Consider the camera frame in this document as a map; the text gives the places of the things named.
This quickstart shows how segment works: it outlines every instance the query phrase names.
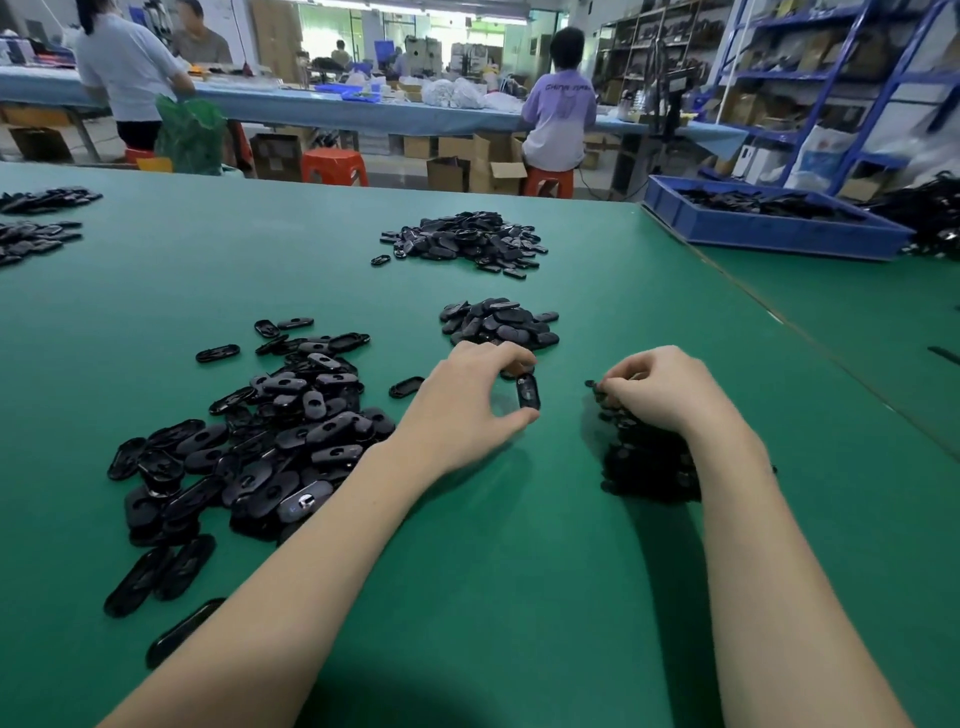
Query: white box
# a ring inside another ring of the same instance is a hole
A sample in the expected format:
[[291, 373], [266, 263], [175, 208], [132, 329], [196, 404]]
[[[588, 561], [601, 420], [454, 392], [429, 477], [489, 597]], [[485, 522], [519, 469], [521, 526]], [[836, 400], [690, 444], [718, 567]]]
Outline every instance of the white box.
[[749, 184], [763, 184], [760, 181], [760, 175], [765, 175], [767, 172], [783, 166], [788, 158], [789, 153], [787, 152], [776, 149], [757, 149], [754, 160], [751, 162], [750, 169], [747, 170], [743, 181]]
[[731, 177], [744, 177], [747, 174], [747, 170], [750, 169], [750, 164], [753, 162], [755, 154], [756, 147], [750, 144], [744, 144], [743, 147], [740, 148], [740, 156], [736, 158], [736, 164], [733, 166]]

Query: green plastic bag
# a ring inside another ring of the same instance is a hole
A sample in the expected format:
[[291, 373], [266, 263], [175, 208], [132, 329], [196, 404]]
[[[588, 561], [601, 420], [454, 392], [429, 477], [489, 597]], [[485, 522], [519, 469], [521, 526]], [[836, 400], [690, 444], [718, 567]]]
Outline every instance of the green plastic bag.
[[227, 129], [227, 119], [220, 110], [203, 99], [174, 101], [162, 95], [156, 97], [156, 110], [163, 120], [156, 138], [156, 155], [169, 157], [174, 172], [220, 175]]

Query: lavender shirt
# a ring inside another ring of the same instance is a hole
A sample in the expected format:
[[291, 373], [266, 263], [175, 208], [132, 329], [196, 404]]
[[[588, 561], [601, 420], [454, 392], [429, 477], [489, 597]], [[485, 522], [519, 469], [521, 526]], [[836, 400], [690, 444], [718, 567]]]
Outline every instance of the lavender shirt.
[[521, 116], [537, 125], [523, 142], [527, 163], [547, 172], [573, 169], [584, 159], [584, 129], [597, 120], [593, 85], [576, 70], [540, 76]]

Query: blue plastic crate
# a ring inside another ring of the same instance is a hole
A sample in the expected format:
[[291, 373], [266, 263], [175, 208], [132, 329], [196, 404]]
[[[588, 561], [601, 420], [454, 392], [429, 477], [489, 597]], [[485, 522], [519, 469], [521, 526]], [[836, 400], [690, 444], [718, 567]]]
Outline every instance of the blue plastic crate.
[[[760, 192], [770, 198], [802, 193], [810, 202], [844, 209], [862, 219], [834, 223], [706, 209], [694, 205], [677, 192], [688, 189], [748, 194]], [[903, 225], [819, 192], [758, 187], [738, 182], [706, 182], [655, 175], [647, 184], [643, 204], [680, 238], [697, 245], [890, 260], [913, 234], [911, 229]]]

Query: hand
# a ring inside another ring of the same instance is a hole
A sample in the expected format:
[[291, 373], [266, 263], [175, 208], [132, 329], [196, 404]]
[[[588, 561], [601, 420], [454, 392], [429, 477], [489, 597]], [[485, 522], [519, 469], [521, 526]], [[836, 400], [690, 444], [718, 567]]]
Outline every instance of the hand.
[[437, 477], [498, 448], [540, 416], [523, 407], [506, 417], [490, 410], [490, 390], [501, 370], [521, 374], [537, 358], [517, 344], [462, 341], [420, 385], [390, 441], [414, 449], [437, 468]]
[[741, 421], [740, 413], [710, 375], [707, 365], [678, 347], [628, 356], [599, 384], [611, 398], [649, 425], [689, 439], [704, 427]]

